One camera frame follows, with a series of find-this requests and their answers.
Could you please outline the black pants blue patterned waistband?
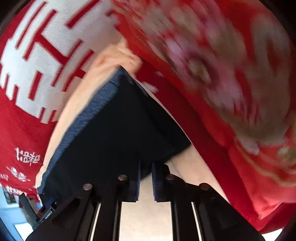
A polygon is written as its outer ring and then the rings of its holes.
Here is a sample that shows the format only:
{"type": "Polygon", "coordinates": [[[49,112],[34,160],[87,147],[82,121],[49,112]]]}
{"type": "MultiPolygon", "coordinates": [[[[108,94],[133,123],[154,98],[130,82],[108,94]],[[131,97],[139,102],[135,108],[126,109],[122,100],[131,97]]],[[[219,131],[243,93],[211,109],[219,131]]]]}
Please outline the black pants blue patterned waistband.
{"type": "Polygon", "coordinates": [[[175,120],[119,67],[62,137],[38,194],[57,204],[84,184],[104,185],[121,174],[147,176],[190,146],[175,120]]]}

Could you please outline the beige sofa seat cushion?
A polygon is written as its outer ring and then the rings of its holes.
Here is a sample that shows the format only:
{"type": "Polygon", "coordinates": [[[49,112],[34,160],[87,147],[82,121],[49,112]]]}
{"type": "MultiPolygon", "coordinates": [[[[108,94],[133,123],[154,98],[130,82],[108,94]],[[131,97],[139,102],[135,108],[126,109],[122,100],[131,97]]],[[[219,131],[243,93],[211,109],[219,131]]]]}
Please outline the beige sofa seat cushion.
{"type": "MultiPolygon", "coordinates": [[[[142,65],[132,54],[126,40],[108,45],[92,58],[92,65],[67,101],[51,135],[43,166],[36,176],[36,186],[41,185],[42,175],[74,118],[88,104],[95,92],[102,87],[121,65],[132,77],[142,65]]],[[[226,197],[218,181],[194,146],[189,146],[168,161],[170,171],[186,182],[198,185],[208,183],[223,198],[226,197]]],[[[140,182],[139,201],[124,203],[121,210],[120,240],[172,240],[171,208],[169,203],[155,202],[152,193],[152,177],[140,182]]]]}

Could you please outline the small red embroidered pillow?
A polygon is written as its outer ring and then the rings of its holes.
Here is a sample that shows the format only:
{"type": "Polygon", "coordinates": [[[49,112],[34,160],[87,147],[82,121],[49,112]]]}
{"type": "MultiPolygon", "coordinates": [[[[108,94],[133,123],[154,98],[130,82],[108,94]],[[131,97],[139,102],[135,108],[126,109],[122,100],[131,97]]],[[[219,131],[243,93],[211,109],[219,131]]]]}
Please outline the small red embroidered pillow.
{"type": "Polygon", "coordinates": [[[199,115],[196,149],[260,232],[295,212],[295,41],[263,1],[113,1],[118,28],[199,115]]]}

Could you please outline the red sofa cover white characters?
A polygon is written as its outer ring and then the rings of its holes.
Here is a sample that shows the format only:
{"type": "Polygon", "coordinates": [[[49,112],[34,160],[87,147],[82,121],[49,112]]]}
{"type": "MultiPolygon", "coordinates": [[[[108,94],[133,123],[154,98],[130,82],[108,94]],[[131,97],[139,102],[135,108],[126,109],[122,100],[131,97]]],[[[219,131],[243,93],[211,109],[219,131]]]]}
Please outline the red sofa cover white characters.
{"type": "Polygon", "coordinates": [[[95,57],[120,39],[111,1],[30,1],[1,35],[1,185],[37,197],[62,110],[95,57]]]}

